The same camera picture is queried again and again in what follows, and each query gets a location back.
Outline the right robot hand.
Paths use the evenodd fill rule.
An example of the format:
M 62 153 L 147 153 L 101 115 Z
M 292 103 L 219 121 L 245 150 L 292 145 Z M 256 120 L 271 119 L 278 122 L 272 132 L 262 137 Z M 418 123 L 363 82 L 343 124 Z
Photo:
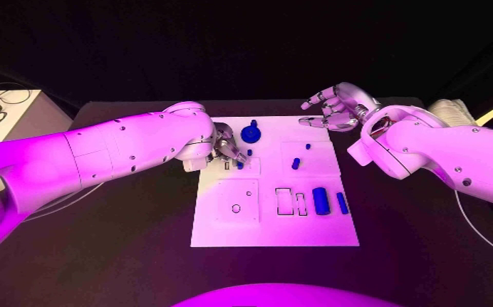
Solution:
M 307 110 L 317 104 L 321 104 L 323 117 L 300 118 L 298 124 L 334 132 L 347 132 L 363 125 L 383 107 L 369 93 L 347 82 L 323 89 L 301 104 L 301 109 Z

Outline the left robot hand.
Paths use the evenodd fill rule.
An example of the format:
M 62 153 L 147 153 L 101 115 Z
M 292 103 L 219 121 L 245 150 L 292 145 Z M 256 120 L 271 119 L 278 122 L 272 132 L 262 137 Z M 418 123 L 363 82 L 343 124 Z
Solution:
M 213 123 L 213 134 L 212 134 L 212 158 L 220 159 L 228 162 L 229 160 L 246 163 L 248 158 L 240 153 L 239 147 L 236 146 L 233 131 L 226 123 Z

